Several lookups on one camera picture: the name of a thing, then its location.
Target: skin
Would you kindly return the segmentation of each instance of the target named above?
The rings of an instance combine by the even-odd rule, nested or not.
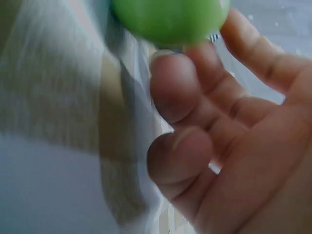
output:
[[[285,101],[251,96],[210,42],[156,58],[151,94],[175,132],[151,145],[150,177],[199,234],[312,233],[312,61],[284,53],[234,9],[221,33]]]

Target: green ball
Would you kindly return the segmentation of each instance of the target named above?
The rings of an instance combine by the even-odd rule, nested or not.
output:
[[[230,0],[113,0],[112,7],[134,35],[158,45],[179,46],[219,30]]]

